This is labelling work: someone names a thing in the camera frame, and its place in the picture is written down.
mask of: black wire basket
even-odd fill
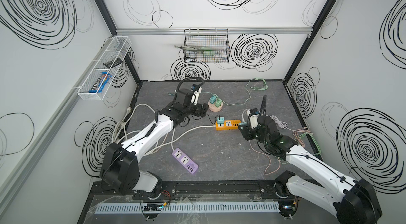
[[[196,50],[183,50],[185,62],[195,59],[206,63],[228,63],[231,48],[228,29],[185,29],[185,46]]]

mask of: aluminum rail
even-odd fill
[[[216,29],[228,29],[228,34],[311,34],[311,27],[254,27],[254,28],[122,28],[117,29],[117,35],[183,35],[188,30],[198,29],[199,34],[215,34]]]

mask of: wire basket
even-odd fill
[[[195,59],[206,63],[228,63],[231,55],[228,29],[185,29],[185,46],[199,51],[183,50],[185,62]]]
[[[84,100],[103,100],[111,82],[125,63],[124,58],[131,46],[129,37],[114,37],[96,65],[78,90]]]

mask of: black electronic device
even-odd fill
[[[103,63],[103,64],[107,69],[109,69],[110,67],[114,68],[114,67],[120,65],[122,62],[123,61],[120,58],[116,58],[114,61],[109,61],[109,62]]]

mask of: purple power strip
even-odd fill
[[[197,164],[192,161],[187,155],[185,155],[185,153],[182,152],[179,148],[176,148],[172,155],[192,174],[195,173],[196,170],[199,168],[199,166],[197,166]]]

